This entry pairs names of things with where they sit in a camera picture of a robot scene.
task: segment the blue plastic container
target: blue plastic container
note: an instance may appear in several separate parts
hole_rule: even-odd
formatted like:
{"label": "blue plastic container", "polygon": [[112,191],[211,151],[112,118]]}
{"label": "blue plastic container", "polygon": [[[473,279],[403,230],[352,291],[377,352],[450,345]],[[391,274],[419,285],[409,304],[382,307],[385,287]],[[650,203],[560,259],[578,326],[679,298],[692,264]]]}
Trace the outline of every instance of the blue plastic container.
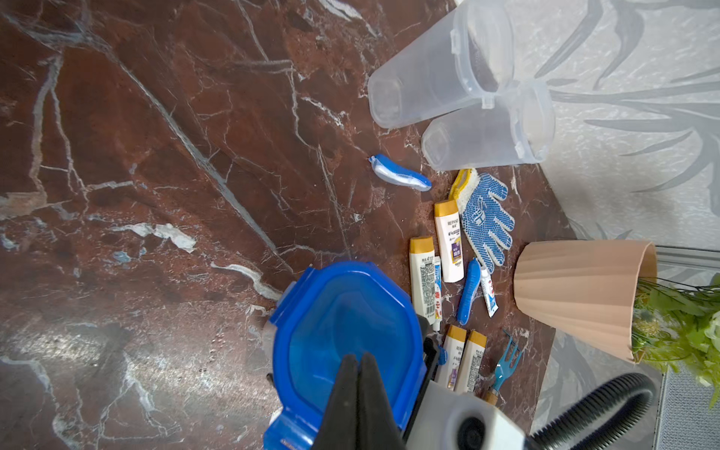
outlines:
{"label": "blue plastic container", "polygon": [[270,322],[283,411],[265,432],[266,449],[312,446],[346,354],[375,356],[395,422],[405,429],[427,370],[423,337],[410,297],[377,266],[350,261],[306,270]]}

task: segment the plastic container lid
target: plastic container lid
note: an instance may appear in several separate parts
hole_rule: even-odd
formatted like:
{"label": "plastic container lid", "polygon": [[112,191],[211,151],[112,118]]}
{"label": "plastic container lid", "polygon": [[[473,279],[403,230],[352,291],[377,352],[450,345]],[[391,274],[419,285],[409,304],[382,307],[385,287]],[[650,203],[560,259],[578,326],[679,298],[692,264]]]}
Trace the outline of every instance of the plastic container lid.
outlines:
{"label": "plastic container lid", "polygon": [[377,360],[398,428],[404,429],[425,376],[423,337],[410,297],[374,264],[308,269],[270,318],[277,326],[273,376],[283,413],[266,449],[312,445],[346,354]]}
{"label": "plastic container lid", "polygon": [[468,0],[451,32],[455,69],[468,95],[491,108],[495,92],[513,79],[515,55],[510,17],[498,0]]}
{"label": "plastic container lid", "polygon": [[518,157],[524,157],[529,150],[536,163],[545,161],[552,139],[555,136],[555,110],[547,84],[531,80],[518,87],[518,127],[513,129]]}

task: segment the small shampoo bottle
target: small shampoo bottle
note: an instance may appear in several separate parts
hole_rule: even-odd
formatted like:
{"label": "small shampoo bottle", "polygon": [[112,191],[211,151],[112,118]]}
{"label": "small shampoo bottle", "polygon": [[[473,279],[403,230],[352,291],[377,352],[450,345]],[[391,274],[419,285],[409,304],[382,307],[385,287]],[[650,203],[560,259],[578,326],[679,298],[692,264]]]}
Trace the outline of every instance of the small shampoo bottle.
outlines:
{"label": "small shampoo bottle", "polygon": [[435,244],[430,236],[410,239],[410,293],[415,313],[435,323]]}
{"label": "small shampoo bottle", "polygon": [[466,335],[467,332],[462,328],[450,325],[448,335],[445,336],[443,348],[448,354],[448,361],[438,367],[438,371],[435,373],[435,382],[450,390],[455,390]]}
{"label": "small shampoo bottle", "polygon": [[480,362],[482,355],[485,354],[487,345],[487,337],[477,331],[470,332],[470,339],[465,344],[465,351],[462,354],[462,362],[460,363],[460,372],[457,375],[457,383],[455,383],[455,392],[464,394],[465,392],[473,392],[475,382],[480,375]]}
{"label": "small shampoo bottle", "polygon": [[460,215],[455,200],[435,203],[435,228],[440,243],[440,260],[443,265],[443,281],[454,283],[465,276],[462,264],[460,239]]}

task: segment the small rake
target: small rake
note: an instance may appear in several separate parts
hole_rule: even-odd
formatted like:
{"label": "small rake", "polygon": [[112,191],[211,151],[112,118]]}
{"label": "small rake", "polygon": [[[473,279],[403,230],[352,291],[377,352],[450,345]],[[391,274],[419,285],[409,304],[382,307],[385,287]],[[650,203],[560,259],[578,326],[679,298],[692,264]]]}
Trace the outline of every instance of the small rake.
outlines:
{"label": "small rake", "polygon": [[518,343],[513,340],[510,333],[505,331],[505,334],[510,338],[510,342],[508,342],[508,346],[505,347],[503,357],[500,358],[498,365],[495,367],[495,383],[492,385],[490,390],[487,391],[487,394],[485,394],[485,401],[491,405],[496,405],[498,403],[498,397],[500,396],[498,391],[500,391],[500,386],[502,386],[505,380],[515,373],[516,367],[520,364],[520,358],[523,357],[523,353],[525,352],[525,349],[523,348],[523,350],[518,353]]}

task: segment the marble countertop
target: marble countertop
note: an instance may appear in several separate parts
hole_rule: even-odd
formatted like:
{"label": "marble countertop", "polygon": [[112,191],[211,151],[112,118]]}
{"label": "marble countertop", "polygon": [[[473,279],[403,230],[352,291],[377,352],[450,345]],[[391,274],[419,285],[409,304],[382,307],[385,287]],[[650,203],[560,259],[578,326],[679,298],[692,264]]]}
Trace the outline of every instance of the marble countertop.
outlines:
{"label": "marble countertop", "polygon": [[[0,423],[4,448],[259,449],[280,408],[260,332],[309,266],[373,261],[409,291],[455,173],[427,123],[372,122],[370,73],[447,1],[27,1],[0,17]],[[378,179],[383,153],[428,176]],[[554,331],[514,306],[522,247],[571,238],[537,166],[493,168],[516,219],[481,395],[526,343],[499,407],[524,430]],[[471,255],[467,242],[466,255]],[[461,284],[445,286],[455,323]]]}

